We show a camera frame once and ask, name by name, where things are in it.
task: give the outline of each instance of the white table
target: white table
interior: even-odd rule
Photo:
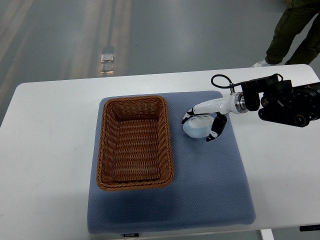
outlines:
[[[319,81],[309,66],[290,65],[19,85],[0,127],[0,239],[99,238],[88,233],[87,207],[103,98],[207,90],[219,90],[227,97],[228,89],[211,85],[213,75],[225,74],[238,83],[275,73],[291,79],[294,86]],[[255,222],[147,232],[141,237],[320,223],[320,120],[299,128],[262,121],[257,112],[230,113],[230,119],[251,190]],[[121,235],[104,237],[118,239]]]

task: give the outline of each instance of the person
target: person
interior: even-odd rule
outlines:
[[[295,36],[314,18],[306,38],[285,63],[310,64],[320,53],[320,0],[286,0],[287,8],[274,30],[273,40],[266,51],[265,59],[252,67],[278,65],[288,54]]]

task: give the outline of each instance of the gray mat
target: gray mat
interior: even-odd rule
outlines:
[[[221,98],[221,93],[157,95],[163,96],[168,103],[174,179],[169,186],[158,189],[109,192],[98,188],[101,115],[104,104],[114,97],[103,99],[98,112],[91,169],[89,232],[124,234],[252,224],[256,214],[229,116],[223,133],[211,142],[187,136],[181,124],[190,108]]]

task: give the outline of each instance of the basket rim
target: basket rim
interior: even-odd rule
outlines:
[[[102,180],[102,165],[103,159],[100,158],[101,153],[101,137],[102,130],[100,130],[100,144],[99,144],[99,153],[98,153],[98,163],[97,163],[97,174],[96,174],[96,183],[98,187],[104,191],[122,191],[122,190],[135,190],[135,189],[150,189],[150,188],[160,188],[169,185],[174,178],[174,162],[173,162],[173,152],[171,145],[171,134],[170,134],[170,123],[169,123],[169,110],[168,103],[163,96],[160,95],[144,95],[144,96],[129,96],[129,97],[116,97],[109,99],[103,106],[101,124],[103,124],[105,111],[110,104],[121,102],[121,101],[148,101],[148,100],[158,100],[163,104],[162,115],[160,116],[165,120],[164,128],[168,134],[164,135],[164,150],[166,151],[165,159],[165,169],[166,175],[165,178],[159,178],[154,180],[133,180],[126,182],[103,182]]]

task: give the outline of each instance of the robotic arm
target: robotic arm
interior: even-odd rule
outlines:
[[[219,86],[214,78],[224,77],[229,86]],[[280,74],[233,84],[225,75],[214,75],[211,83],[217,88],[231,89],[230,97],[218,98],[195,105],[184,115],[182,124],[188,119],[202,114],[216,113],[211,132],[206,138],[209,142],[217,138],[224,130],[228,113],[243,114],[258,111],[264,121],[305,127],[310,121],[320,118],[320,82],[292,87],[291,80],[283,80]],[[234,87],[241,86],[242,92]]]

